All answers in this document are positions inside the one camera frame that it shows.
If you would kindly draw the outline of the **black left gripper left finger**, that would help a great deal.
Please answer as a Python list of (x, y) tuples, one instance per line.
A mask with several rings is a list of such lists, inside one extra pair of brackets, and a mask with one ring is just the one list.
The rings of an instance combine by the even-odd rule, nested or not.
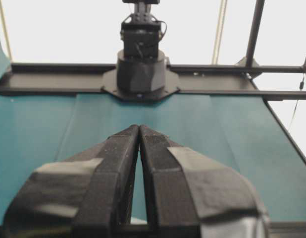
[(5, 238), (108, 238), (131, 221), (139, 127), (35, 169), (9, 205)]

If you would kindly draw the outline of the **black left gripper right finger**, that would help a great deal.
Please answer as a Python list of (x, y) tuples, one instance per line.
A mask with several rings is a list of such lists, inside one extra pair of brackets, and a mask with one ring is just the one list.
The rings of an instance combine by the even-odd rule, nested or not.
[(266, 238), (255, 187), (231, 167), (140, 126), (146, 210), (160, 238)]

